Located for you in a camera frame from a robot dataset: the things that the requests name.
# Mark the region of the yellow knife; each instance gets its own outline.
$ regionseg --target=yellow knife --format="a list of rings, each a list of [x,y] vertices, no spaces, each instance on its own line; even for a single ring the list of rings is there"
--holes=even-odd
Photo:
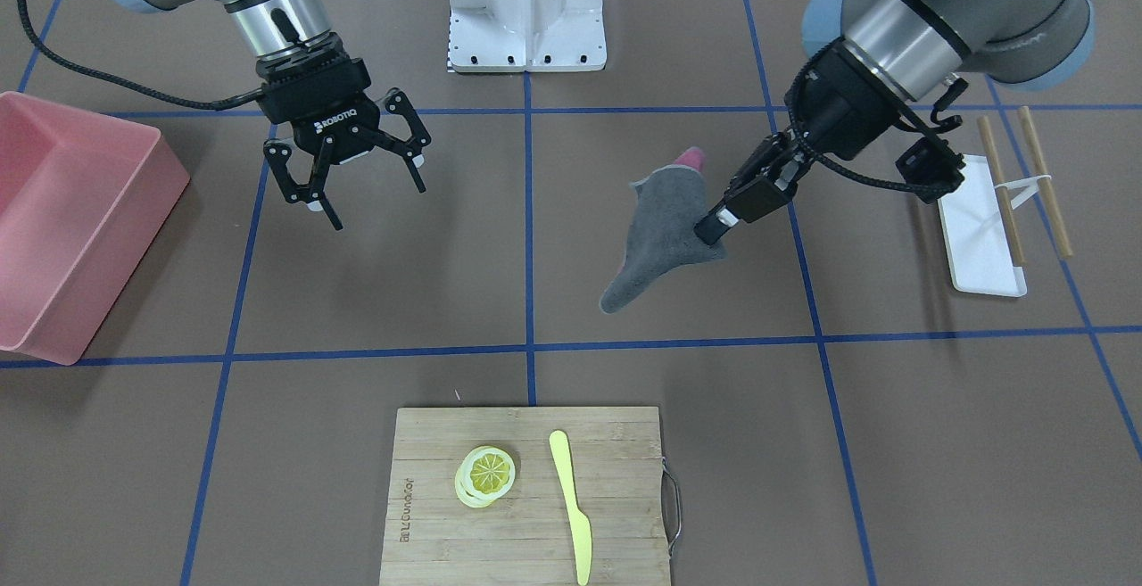
[[[574,497],[574,473],[571,471],[571,444],[568,433],[557,430],[547,436],[552,445],[552,458],[555,459],[555,472],[560,474],[560,487],[563,488],[563,500],[568,506],[568,520],[571,522],[571,543],[574,545],[574,576],[579,586],[586,586],[590,579],[590,520],[579,509]]]

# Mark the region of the gray cloth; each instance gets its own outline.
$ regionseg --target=gray cloth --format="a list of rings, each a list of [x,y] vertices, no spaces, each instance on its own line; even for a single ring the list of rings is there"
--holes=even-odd
[[[710,247],[694,235],[694,224],[706,215],[705,180],[697,170],[669,164],[630,187],[638,204],[626,259],[598,302],[608,314],[622,310],[669,270],[726,256],[722,241]]]

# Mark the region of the cutting board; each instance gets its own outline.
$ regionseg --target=cutting board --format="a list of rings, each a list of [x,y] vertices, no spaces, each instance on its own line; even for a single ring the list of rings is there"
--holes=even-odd
[[[669,586],[658,408],[403,408],[396,414],[380,586],[576,585],[571,528],[547,436],[568,433],[590,519],[589,584]],[[456,498],[473,448],[516,464],[486,508]]]

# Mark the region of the pink plastic container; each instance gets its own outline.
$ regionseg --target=pink plastic container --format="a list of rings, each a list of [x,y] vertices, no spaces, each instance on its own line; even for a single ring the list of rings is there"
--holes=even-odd
[[[0,94],[0,350],[78,361],[188,180],[154,127]]]

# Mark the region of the lemon slice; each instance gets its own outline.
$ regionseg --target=lemon slice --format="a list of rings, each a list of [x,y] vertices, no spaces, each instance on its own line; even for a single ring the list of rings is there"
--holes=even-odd
[[[466,506],[484,508],[515,483],[515,461],[507,452],[481,445],[468,452],[456,471],[456,496]]]

